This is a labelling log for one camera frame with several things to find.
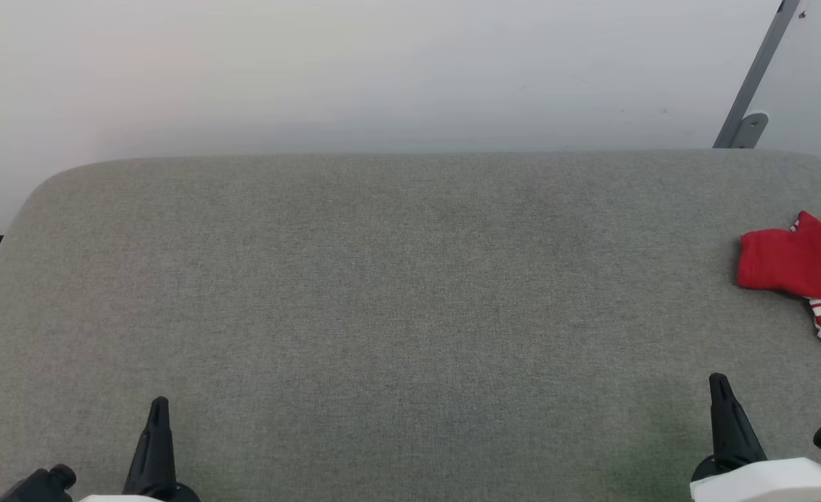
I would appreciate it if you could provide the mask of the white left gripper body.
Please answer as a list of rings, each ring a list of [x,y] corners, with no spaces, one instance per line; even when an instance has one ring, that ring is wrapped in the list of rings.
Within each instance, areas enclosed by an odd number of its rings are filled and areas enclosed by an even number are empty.
[[[201,500],[189,486],[177,482],[172,486],[151,487],[139,494],[91,494],[79,502],[201,502]]]

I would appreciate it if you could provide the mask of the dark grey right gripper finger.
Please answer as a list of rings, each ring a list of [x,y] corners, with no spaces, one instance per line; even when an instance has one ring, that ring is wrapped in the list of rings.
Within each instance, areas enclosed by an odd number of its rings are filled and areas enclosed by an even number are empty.
[[[709,377],[713,454],[709,463],[715,471],[733,471],[745,465],[767,461],[729,379],[724,374]]]

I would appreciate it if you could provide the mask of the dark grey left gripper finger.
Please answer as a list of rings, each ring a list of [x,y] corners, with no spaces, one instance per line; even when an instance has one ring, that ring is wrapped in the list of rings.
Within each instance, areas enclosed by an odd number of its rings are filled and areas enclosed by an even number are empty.
[[[123,495],[173,498],[175,494],[176,464],[169,401],[160,396],[151,403],[124,480]]]

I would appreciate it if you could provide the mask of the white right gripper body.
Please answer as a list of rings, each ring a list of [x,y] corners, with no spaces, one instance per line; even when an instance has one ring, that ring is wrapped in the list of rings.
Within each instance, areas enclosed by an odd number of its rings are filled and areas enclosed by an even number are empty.
[[[711,455],[688,489],[692,502],[821,502],[821,460]]]

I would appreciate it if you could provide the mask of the red and white basketball jersey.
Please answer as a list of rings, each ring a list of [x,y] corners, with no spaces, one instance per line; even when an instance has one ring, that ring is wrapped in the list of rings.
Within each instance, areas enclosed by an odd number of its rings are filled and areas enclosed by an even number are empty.
[[[778,290],[808,302],[821,339],[821,220],[800,212],[792,226],[741,236],[739,288]]]

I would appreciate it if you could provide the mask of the grey fabric sofa cushion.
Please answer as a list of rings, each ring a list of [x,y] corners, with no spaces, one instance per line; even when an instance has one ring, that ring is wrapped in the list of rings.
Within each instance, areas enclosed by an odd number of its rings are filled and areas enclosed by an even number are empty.
[[[120,492],[158,396],[202,502],[690,502],[714,372],[816,458],[808,309],[735,284],[801,210],[821,159],[771,151],[69,169],[0,245],[0,496]]]

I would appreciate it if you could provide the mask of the grey metal frame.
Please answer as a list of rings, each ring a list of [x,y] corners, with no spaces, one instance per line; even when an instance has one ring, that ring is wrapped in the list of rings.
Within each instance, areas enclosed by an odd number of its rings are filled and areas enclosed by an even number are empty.
[[[800,4],[801,0],[779,0],[751,67],[714,140],[713,149],[754,149],[758,145],[769,124],[769,116],[766,112],[752,112],[751,104]]]

